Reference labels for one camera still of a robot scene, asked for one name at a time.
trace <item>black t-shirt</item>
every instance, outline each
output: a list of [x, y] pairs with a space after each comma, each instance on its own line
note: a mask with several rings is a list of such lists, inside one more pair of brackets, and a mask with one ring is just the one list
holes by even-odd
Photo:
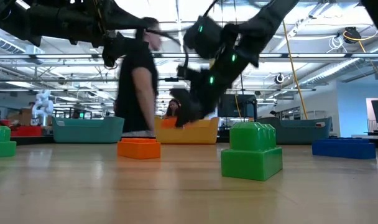
[[122, 61], [119, 91], [116, 100], [116, 116], [124, 118], [123, 132], [149, 130], [137, 99], [132, 71], [135, 68], [147, 68], [152, 74], [152, 87], [157, 96], [159, 74], [148, 46], [129, 52]]

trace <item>blue wall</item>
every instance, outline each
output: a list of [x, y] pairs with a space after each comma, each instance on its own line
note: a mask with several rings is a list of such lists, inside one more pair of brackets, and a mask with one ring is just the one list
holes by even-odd
[[366, 98], [378, 98], [378, 80], [373, 75], [357, 82], [337, 83], [341, 137], [367, 132]]

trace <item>security camera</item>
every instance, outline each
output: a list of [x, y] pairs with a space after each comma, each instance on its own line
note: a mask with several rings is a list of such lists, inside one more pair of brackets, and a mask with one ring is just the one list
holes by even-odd
[[284, 82], [284, 75], [279, 73], [278, 75], [275, 76], [275, 83], [280, 85]]

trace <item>white robot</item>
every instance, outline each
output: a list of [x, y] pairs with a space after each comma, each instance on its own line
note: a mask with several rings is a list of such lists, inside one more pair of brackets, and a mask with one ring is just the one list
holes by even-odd
[[47, 118], [48, 116], [52, 115], [53, 112], [53, 103], [48, 99], [50, 94], [50, 90], [40, 90], [39, 93], [36, 94], [35, 105], [32, 108], [32, 119], [30, 125], [47, 125]]

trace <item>wooden table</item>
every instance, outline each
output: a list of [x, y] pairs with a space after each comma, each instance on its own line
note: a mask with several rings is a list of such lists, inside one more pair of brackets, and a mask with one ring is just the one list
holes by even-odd
[[115, 144], [19, 146], [0, 159], [0, 224], [378, 223], [378, 158], [284, 146], [266, 182], [221, 177], [217, 146], [116, 157]]

